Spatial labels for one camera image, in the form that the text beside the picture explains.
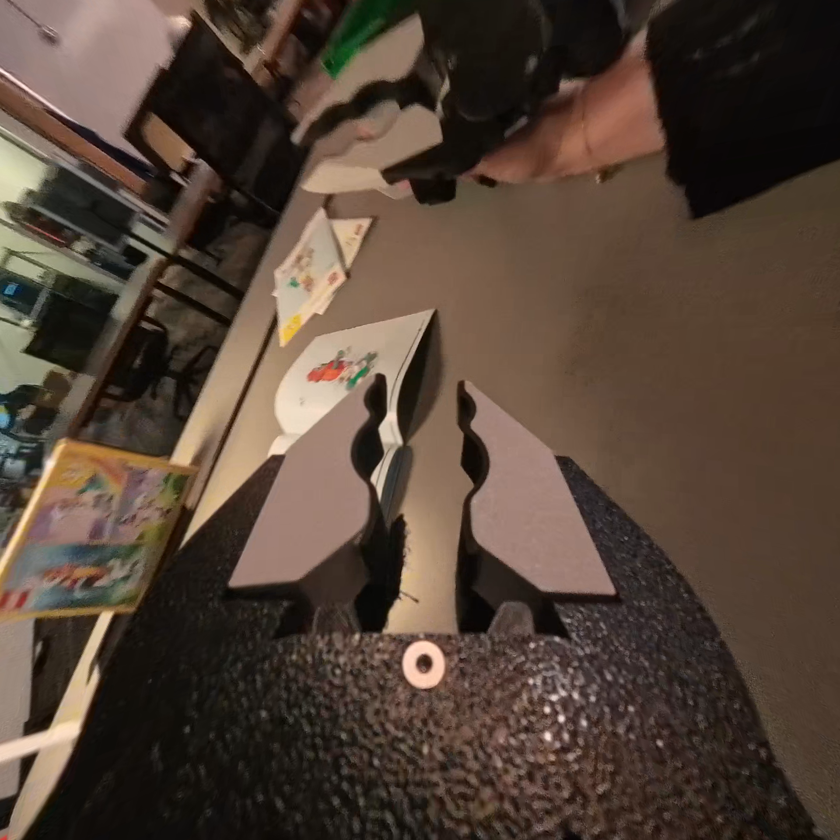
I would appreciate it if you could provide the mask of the pale yellow closed instruction booklet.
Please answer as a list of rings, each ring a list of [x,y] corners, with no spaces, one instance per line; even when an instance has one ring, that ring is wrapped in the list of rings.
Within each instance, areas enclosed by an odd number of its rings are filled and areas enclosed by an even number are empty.
[[[375,223],[375,217],[333,217],[329,221],[343,268],[346,272],[350,272],[353,262]]]

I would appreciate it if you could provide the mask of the light blue closed instruction booklet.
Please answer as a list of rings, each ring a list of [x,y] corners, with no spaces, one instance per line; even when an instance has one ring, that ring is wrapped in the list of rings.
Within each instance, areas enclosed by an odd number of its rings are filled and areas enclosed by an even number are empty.
[[[280,347],[287,347],[314,316],[326,311],[347,278],[331,220],[320,208],[274,272],[273,294]]]

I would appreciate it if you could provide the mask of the black office chair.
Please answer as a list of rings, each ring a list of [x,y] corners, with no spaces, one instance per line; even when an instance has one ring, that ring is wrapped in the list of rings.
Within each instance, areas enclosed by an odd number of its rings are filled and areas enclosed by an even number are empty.
[[[156,118],[226,185],[273,207],[303,160],[286,114],[200,15],[190,23],[122,136],[154,167],[173,171],[143,133]]]

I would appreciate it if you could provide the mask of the person's right hand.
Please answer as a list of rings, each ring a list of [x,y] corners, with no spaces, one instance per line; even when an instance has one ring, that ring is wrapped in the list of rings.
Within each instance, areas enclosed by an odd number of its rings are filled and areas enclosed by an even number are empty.
[[[594,78],[574,82],[470,172],[506,184],[593,175],[657,154],[665,132],[644,43]]]

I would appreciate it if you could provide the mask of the person's right forearm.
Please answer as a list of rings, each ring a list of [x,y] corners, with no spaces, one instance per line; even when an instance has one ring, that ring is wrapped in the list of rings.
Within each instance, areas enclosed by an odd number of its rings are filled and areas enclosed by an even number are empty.
[[[838,1],[669,2],[645,51],[693,218],[838,160]]]

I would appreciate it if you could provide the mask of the green plastic bin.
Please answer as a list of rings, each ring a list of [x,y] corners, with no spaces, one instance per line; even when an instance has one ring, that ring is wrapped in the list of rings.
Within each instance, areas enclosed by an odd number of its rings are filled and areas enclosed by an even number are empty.
[[[353,2],[329,37],[321,56],[322,68],[336,80],[362,48],[415,12],[414,1]]]

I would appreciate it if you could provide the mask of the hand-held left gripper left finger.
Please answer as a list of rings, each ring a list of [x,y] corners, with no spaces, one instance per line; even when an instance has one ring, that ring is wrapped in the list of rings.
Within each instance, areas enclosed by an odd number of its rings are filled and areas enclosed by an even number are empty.
[[[228,594],[288,602],[284,634],[385,629],[402,569],[372,480],[386,408],[374,374],[281,458]]]

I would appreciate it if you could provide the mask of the long background desk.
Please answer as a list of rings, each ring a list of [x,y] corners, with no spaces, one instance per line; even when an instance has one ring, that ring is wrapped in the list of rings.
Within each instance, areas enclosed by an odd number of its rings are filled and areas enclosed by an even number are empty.
[[[2,114],[15,126],[14,140],[23,140],[31,135],[37,152],[44,152],[49,158],[57,156],[59,163],[65,163],[67,157],[86,163],[119,184],[118,197],[140,199],[144,187],[131,171],[94,143],[82,138],[64,119],[56,117],[54,109],[46,106],[28,89],[23,89],[15,80],[9,80],[4,72]],[[233,340],[241,343],[246,361],[254,364],[259,359],[266,345],[265,335],[275,319],[274,306],[259,302],[259,297],[271,289],[271,275],[260,280],[263,269],[257,265],[248,277],[247,286],[239,289],[209,269],[182,256],[182,250],[193,235],[206,205],[214,194],[224,188],[224,181],[210,165],[204,161],[195,163],[189,181],[168,216],[165,235],[171,240],[172,252],[166,251],[147,266],[137,269],[123,288],[114,314],[91,352],[84,374],[73,385],[68,398],[70,414],[60,427],[59,436],[77,437],[91,419],[119,353],[155,294],[163,294],[206,318],[221,322],[222,318],[217,312],[163,282],[165,272],[173,266],[188,269],[195,277],[237,302],[238,310],[227,325],[233,330]]]

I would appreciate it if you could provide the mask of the open instruction booklet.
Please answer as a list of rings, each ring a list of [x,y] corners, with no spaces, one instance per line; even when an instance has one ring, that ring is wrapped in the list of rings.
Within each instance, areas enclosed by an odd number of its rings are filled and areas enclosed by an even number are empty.
[[[424,419],[427,391],[438,375],[437,339],[434,309],[318,336],[277,389],[280,435],[268,455],[285,455],[357,385],[384,375],[386,409],[379,426],[383,457],[371,481],[385,519],[393,520],[413,460],[410,439]]]

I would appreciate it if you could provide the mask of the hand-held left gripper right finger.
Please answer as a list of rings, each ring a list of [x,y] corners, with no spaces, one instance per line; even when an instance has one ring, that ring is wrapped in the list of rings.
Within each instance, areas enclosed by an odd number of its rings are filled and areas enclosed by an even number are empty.
[[[552,449],[470,381],[458,383],[457,424],[471,481],[458,536],[458,630],[563,635],[557,606],[618,603]]]

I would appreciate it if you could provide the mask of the yellow lego set box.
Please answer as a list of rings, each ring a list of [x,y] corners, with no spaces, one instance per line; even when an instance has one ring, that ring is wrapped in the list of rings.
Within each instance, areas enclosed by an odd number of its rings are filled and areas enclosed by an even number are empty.
[[[136,611],[197,467],[61,439],[1,562],[1,621]]]

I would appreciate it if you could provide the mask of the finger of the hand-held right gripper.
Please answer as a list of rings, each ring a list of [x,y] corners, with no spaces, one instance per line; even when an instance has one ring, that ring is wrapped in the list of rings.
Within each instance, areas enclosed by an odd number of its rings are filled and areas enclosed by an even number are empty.
[[[301,188],[319,195],[377,192],[390,198],[413,197],[408,181],[389,184],[382,173],[373,168],[336,161],[320,161],[314,165],[303,179]]]
[[[367,113],[317,128],[300,137],[300,147],[315,161],[342,170],[384,170],[444,140],[437,114],[420,104],[400,108],[385,101]]]

